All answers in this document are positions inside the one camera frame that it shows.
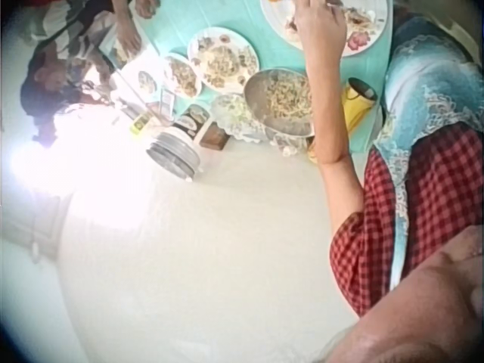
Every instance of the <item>blue tablecloth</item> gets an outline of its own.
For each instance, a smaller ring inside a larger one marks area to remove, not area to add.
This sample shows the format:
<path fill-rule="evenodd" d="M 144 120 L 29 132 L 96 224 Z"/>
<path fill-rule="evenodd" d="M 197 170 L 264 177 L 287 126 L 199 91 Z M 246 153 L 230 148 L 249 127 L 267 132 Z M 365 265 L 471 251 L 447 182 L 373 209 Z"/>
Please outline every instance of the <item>blue tablecloth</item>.
<path fill-rule="evenodd" d="M 345 57 L 341 63 L 342 81 L 359 78 L 378 95 L 383 90 L 391 46 L 393 3 L 387 1 L 389 21 L 384 34 L 367 51 Z M 252 44 L 259 55 L 261 69 L 305 69 L 303 53 L 274 32 L 265 20 L 260 0 L 164 0 L 154 18 L 141 19 L 140 23 L 160 55 L 173 51 L 186 56 L 187 45 L 195 33 L 208 26 L 222 26 L 240 33 Z M 208 102 L 214 95 L 215 92 L 205 87 L 200 100 Z M 177 100 L 176 112 L 183 112 L 189 104 L 189 101 Z M 353 132 L 352 152 L 367 148 L 376 114 L 375 107 Z"/>

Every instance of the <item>red plaid sleeve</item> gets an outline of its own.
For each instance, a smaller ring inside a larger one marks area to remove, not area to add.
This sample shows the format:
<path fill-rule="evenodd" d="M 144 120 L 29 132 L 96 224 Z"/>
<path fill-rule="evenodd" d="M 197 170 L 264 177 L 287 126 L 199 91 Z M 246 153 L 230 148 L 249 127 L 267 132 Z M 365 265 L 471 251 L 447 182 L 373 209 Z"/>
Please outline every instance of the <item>red plaid sleeve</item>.
<path fill-rule="evenodd" d="M 482 134 L 458 123 L 416 143 L 407 192 L 410 230 L 404 276 L 467 226 L 482 224 Z M 364 212 L 345 221 L 330 248 L 338 286 L 360 316 L 389 290 L 395 202 L 388 168 L 372 149 Z"/>

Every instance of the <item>cup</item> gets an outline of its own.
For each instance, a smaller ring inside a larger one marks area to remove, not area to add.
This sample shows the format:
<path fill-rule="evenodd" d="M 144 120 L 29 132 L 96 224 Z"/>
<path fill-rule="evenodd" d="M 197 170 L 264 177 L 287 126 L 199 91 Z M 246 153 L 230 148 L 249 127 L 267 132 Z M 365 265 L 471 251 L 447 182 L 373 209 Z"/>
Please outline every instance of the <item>cup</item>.
<path fill-rule="evenodd" d="M 355 131 L 377 99 L 377 93 L 368 84 L 360 79 L 348 79 L 341 99 L 348 134 Z"/>

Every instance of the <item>stainless steel bowl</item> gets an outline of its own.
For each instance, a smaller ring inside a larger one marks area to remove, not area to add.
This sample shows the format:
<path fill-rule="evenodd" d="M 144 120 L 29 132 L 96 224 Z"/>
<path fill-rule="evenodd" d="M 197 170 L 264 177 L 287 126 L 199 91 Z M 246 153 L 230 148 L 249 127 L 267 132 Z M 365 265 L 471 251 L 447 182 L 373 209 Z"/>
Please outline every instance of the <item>stainless steel bowl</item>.
<path fill-rule="evenodd" d="M 314 129 L 312 127 L 310 116 L 300 119 L 275 119 L 269 113 L 267 108 L 268 84 L 271 77 L 277 77 L 284 74 L 293 76 L 295 79 L 307 79 L 305 75 L 293 70 L 286 70 L 282 68 L 262 70 L 250 77 L 244 87 L 244 97 L 247 105 L 252 111 L 254 118 L 266 128 L 294 138 L 308 138 L 309 136 L 313 136 Z"/>

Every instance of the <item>jar lid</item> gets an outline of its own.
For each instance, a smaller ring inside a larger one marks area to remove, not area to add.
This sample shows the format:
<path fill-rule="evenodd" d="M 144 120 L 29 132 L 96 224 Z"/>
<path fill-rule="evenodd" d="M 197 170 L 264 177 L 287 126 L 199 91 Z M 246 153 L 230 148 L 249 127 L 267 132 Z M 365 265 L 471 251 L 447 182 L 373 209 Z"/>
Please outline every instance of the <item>jar lid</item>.
<path fill-rule="evenodd" d="M 162 132 L 147 149 L 147 154 L 172 174 L 191 181 L 200 165 L 200 158 L 186 142 Z"/>

